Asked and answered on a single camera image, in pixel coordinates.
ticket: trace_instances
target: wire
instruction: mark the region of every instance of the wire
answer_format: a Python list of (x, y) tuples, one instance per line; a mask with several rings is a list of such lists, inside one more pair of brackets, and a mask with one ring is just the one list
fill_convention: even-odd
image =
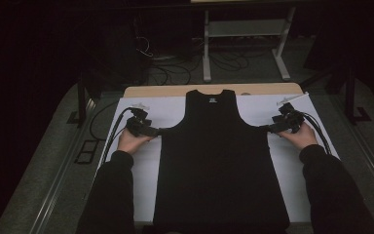
[[(241, 53), (235, 53), (233, 51), (236, 51), (239, 47), (236, 46), (237, 43), (234, 43), (233, 40), (231, 40), (230, 48), (233, 48), (230, 50), (230, 52), (224, 52), (224, 53), (216, 53), (216, 55), (219, 55), (220, 58), (216, 56), (209, 56), (211, 58), (211, 61), (214, 63), (214, 65), (218, 66), (220, 69), (227, 70), (227, 71), (239, 71), (243, 68), (249, 67), (249, 58), (258, 58), (261, 56), (266, 55), (270, 50), (264, 50), (262, 53), (259, 53), (255, 56), (248, 56), (247, 54), (251, 49), (254, 48), (256, 45), (256, 40), (253, 40), (252, 43), (249, 45), (249, 49), (245, 50)], [(220, 47), (220, 43), (214, 43), (213, 44), (216, 48), (222, 49)]]
[(122, 128), (120, 131), (118, 131), (118, 133), (117, 134), (115, 134), (114, 135), (114, 138), (113, 138), (113, 140), (115, 139), (115, 138), (117, 138), (117, 136), (124, 130), (124, 128)]
[(145, 40), (145, 41), (147, 42), (147, 48), (146, 48), (144, 51), (141, 51), (141, 50), (139, 50), (139, 49), (136, 49), (136, 50), (137, 50), (138, 52), (142, 53), (143, 55), (147, 56), (147, 57), (150, 57), (150, 58), (153, 57), (154, 54), (148, 52), (148, 50), (150, 49), (150, 41), (149, 41), (147, 38), (142, 37), (142, 36), (137, 36), (136, 39), (143, 39), (143, 40)]
[[(151, 68), (152, 69), (158, 69), (158, 70), (161, 70), (164, 72), (164, 74), (166, 74), (166, 80), (164, 82), (162, 82), (161, 84), (159, 84), (157, 82), (157, 79), (153, 76), (154, 80), (156, 81), (156, 84), (157, 85), (165, 85), (168, 81), (170, 84), (172, 85), (188, 85), (190, 82), (191, 82), (191, 79), (192, 79), (192, 74), (191, 72), (194, 71), (195, 69), (197, 69), (199, 67), (199, 65), (201, 64), (201, 61), (202, 61), (202, 57), (199, 57), (197, 59), (197, 62), (194, 64), (194, 66), (192, 68), (187, 68), (185, 66), (181, 66), (181, 64), (183, 63), (186, 63), (188, 62), (189, 60), (182, 60), (182, 61), (177, 61), (177, 62), (173, 62), (173, 63), (162, 63), (162, 62), (155, 62), (151, 65)], [(176, 83), (173, 81), (173, 77), (171, 76), (171, 74), (187, 74), (187, 80), (185, 82), (182, 82), (182, 83)]]
[(310, 115), (308, 113), (304, 113), (304, 112), (300, 112), (300, 111), (297, 111), (297, 112), (301, 113), (305, 117), (305, 119), (308, 120), (309, 123), (311, 123), (311, 125), (315, 128), (315, 130), (318, 133), (318, 136), (321, 138), (321, 141), (323, 141), (323, 145), (324, 145), (324, 149), (326, 150), (326, 153), (327, 154), (332, 154), (332, 151), (330, 150), (329, 143), (327, 142), (326, 137), (324, 137), (324, 134), (321, 131), (320, 124), (315, 119), (315, 117), (313, 117), (312, 115)]
[(108, 105), (106, 105), (105, 107), (103, 107), (101, 110), (99, 110), (95, 116), (92, 118), (91, 122), (90, 122), (90, 135), (91, 137), (93, 137), (94, 139), (97, 139), (99, 141), (106, 141), (107, 139), (106, 138), (100, 138), (100, 137), (97, 137), (95, 134), (94, 134), (94, 131), (93, 131), (93, 125), (94, 125), (94, 121), (95, 121), (95, 118), (101, 113), (103, 112), (104, 110), (106, 110), (108, 107), (111, 107), (112, 105), (114, 104), (117, 104), (118, 101), (114, 101)]
[(131, 108), (128, 107), (128, 108), (124, 109), (123, 112), (121, 112), (121, 114), (118, 116), (117, 121), (114, 124), (114, 128), (112, 129), (111, 135), (110, 135), (108, 141), (105, 144), (105, 150), (104, 150), (104, 153), (102, 154), (102, 157), (101, 157), (101, 165), (104, 164), (105, 160), (107, 159), (107, 155), (108, 155), (108, 152), (111, 148), (112, 142), (114, 141), (114, 139), (116, 137), (117, 128), (120, 125), (120, 122), (124, 117), (124, 113), (126, 113), (126, 111), (128, 111), (128, 110), (131, 110)]
[(178, 61), (178, 62), (176, 62), (176, 63), (167, 63), (167, 64), (160, 64), (160, 62), (163, 62), (163, 60), (161, 60), (161, 59), (157, 59), (157, 60), (155, 60), (154, 59), (154, 62), (155, 62), (155, 65), (160, 65), (160, 66), (172, 66), (172, 65), (181, 65), (181, 64), (183, 64), (183, 63), (185, 63), (185, 62), (187, 62), (188, 60), (187, 59), (184, 59), (184, 60), (182, 60), (182, 61)]

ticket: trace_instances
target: table leg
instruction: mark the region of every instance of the table leg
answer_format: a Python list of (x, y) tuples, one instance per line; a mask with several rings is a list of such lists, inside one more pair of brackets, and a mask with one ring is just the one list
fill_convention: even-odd
[(273, 56), (275, 57), (275, 61), (276, 61), (276, 64), (278, 65), (281, 78), (283, 79), (283, 81), (290, 80), (290, 75), (287, 71), (287, 68), (284, 64), (283, 59), (281, 58), (281, 53), (283, 52), (284, 43), (286, 42), (287, 35), (289, 33), (289, 29), (290, 29), (295, 11), (296, 11), (295, 7), (292, 7), (289, 9), (286, 21), (283, 25), (283, 30), (281, 31), (281, 37), (280, 37), (280, 42), (278, 44), (278, 47), (272, 50)]
[(211, 82), (210, 60), (208, 57), (208, 11), (206, 11), (205, 16), (205, 54), (203, 55), (203, 73), (204, 81), (206, 83)]

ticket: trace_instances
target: person's right hand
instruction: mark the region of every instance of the person's right hand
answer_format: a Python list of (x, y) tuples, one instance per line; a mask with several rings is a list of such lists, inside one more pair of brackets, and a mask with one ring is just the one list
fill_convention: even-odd
[(132, 155), (142, 144), (151, 139), (153, 139), (152, 136), (134, 136), (125, 128), (119, 137), (117, 150), (125, 151)]
[(318, 144), (318, 141), (315, 136), (315, 130), (313, 130), (308, 124), (303, 122), (300, 125), (300, 129), (297, 133), (292, 134), (288, 132), (278, 133), (279, 136), (288, 139), (294, 146), (302, 150), (306, 146), (311, 144)]

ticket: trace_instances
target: fabric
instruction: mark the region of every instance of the fabric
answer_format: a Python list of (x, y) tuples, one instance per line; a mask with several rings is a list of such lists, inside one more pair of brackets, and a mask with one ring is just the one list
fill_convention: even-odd
[(342, 162), (319, 145), (304, 148), (300, 160), (315, 234), (374, 234), (374, 218)]
[(158, 233), (283, 233), (267, 132), (240, 117), (233, 91), (187, 93), (183, 120), (162, 134)]
[(77, 234), (135, 233), (132, 165), (133, 159), (129, 153), (115, 151), (111, 161), (98, 169), (77, 226)]

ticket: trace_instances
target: tank top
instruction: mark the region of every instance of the tank top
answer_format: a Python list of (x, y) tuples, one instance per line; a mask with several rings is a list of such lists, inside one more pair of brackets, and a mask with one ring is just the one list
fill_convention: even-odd
[(162, 134), (156, 233), (285, 233), (267, 133), (241, 118), (234, 91), (187, 93), (184, 118)]

